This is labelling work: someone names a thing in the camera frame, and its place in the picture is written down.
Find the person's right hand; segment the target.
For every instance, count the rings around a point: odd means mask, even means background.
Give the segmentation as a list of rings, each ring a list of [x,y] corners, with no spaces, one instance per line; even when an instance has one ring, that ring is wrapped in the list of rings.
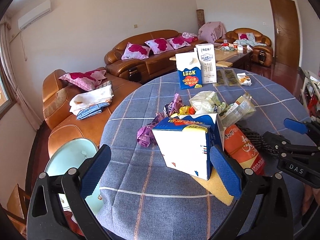
[[[304,198],[302,203],[303,215],[308,211],[313,200],[320,205],[320,189],[314,189],[311,186],[304,184]]]

